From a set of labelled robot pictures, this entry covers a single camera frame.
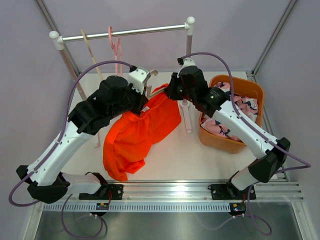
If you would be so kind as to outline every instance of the laundry basket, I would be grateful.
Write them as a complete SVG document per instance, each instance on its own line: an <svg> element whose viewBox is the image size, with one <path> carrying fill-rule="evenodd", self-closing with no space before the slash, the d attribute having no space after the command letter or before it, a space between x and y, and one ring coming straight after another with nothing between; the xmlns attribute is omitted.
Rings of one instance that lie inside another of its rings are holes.
<svg viewBox="0 0 320 240"><path fill-rule="evenodd" d="M255 123L261 127L265 103L264 90L262 89L262 87L260 87L253 81L248 81L237 77L232 77L232 79L234 84L234 92L238 96L257 99L258 113ZM215 76L211 79L210 87L213 87L218 82L230 83L229 76ZM224 138L207 132L204 128L201 127L202 116L203 113L201 113L199 117L199 139L201 143L203 143L206 146L224 150L231 154L237 154L246 147L246 145L243 142L235 141L229 138Z"/></svg>

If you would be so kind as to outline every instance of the black mounting plate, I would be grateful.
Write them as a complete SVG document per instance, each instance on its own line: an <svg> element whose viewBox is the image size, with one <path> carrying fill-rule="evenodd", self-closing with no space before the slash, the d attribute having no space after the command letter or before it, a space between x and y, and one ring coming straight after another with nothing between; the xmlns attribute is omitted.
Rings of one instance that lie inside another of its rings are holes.
<svg viewBox="0 0 320 240"><path fill-rule="evenodd" d="M208 186L208 189L211 191L212 200L243 200L244 194L245 194L245 199L248 198L249 186L246 189L239 191L235 197L232 197L228 193L227 184L225 183L211 184ZM255 187L252 186L252 189L250 192L250 200L255 200L255 199L257 199L256 191L255 191Z"/></svg>
<svg viewBox="0 0 320 240"><path fill-rule="evenodd" d="M106 193L99 198L95 194L80 193L79 200L109 200L109 191L112 194L111 200L122 200L122 195L124 194L124 186L122 184L108 184Z"/></svg>

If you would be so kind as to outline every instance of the gray floor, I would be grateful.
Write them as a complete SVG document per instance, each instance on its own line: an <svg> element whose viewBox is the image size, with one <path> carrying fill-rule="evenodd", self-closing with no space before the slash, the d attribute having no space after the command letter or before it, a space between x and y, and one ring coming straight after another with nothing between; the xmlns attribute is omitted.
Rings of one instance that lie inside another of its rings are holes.
<svg viewBox="0 0 320 240"><path fill-rule="evenodd" d="M254 214L264 218L272 227L271 237L261 235L251 218L236 218L219 230L209 230L230 218L228 213L131 213L110 212L103 216L106 229L96 239L101 240L300 240L302 239L291 205L288 203L252 203ZM84 215L81 212L66 212L66 224ZM62 229L59 212L45 211L42 214L36 240L71 240ZM97 232L100 221L92 217L81 219L68 229L82 237Z"/></svg>

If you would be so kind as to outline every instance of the gray wall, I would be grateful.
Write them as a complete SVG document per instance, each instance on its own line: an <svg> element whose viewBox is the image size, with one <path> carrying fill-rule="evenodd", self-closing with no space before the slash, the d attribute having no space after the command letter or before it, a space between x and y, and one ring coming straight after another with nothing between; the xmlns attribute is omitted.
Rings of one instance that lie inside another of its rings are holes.
<svg viewBox="0 0 320 240"><path fill-rule="evenodd" d="M0 233L17 240L29 208L8 202L16 168L32 163L58 134L72 81L32 0L2 1L0 29ZM14 195L17 202L31 201L26 188Z"/></svg>
<svg viewBox="0 0 320 240"><path fill-rule="evenodd" d="M195 17L193 52L213 52L233 70L251 70L289 0L45 0L64 36L183 24ZM174 70L186 53L184 30L121 38L123 59L149 69ZM114 58L107 39L90 41L97 61ZM92 60L83 41L67 44L83 71ZM225 70L218 61L194 58L203 70ZM114 66L102 66L105 72Z"/></svg>
<svg viewBox="0 0 320 240"><path fill-rule="evenodd" d="M289 175L299 181L315 227L320 226L319 9L318 0L298 2L257 75L272 129L291 140L291 152L312 165ZM287 165L298 164L288 159Z"/></svg>

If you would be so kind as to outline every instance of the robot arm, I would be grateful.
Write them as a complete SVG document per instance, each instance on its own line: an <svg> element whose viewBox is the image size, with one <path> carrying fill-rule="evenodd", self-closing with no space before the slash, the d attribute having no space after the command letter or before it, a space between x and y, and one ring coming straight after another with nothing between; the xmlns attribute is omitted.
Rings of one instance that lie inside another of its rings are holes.
<svg viewBox="0 0 320 240"><path fill-rule="evenodd" d="M289 150L290 142L286 138L277 139L270 135L243 114L242 117L268 137L269 141L265 141L239 118L227 94L218 87L208 87L203 72L196 67L191 58L179 58L178 61L183 66L179 73L172 74L170 84L164 93L172 100L187 99L197 110L226 125L256 157L253 163L229 179L226 184L227 192L234 198L242 195L242 191L252 184L267 183L287 157L269 142L277 142L277 145L286 151Z"/></svg>
<svg viewBox="0 0 320 240"><path fill-rule="evenodd" d="M99 89L87 100L79 102L68 115L63 138L58 137L45 152L29 166L21 165L16 170L20 179L34 171L55 143L58 147L37 171L25 181L27 190L37 200L54 203L65 194L90 194L101 199L108 189L107 181L97 172L86 175L71 175L61 172L74 153L110 120L124 112L140 114L148 102L147 81L150 73L142 67L132 71L127 80L120 76L110 76L103 80Z"/></svg>

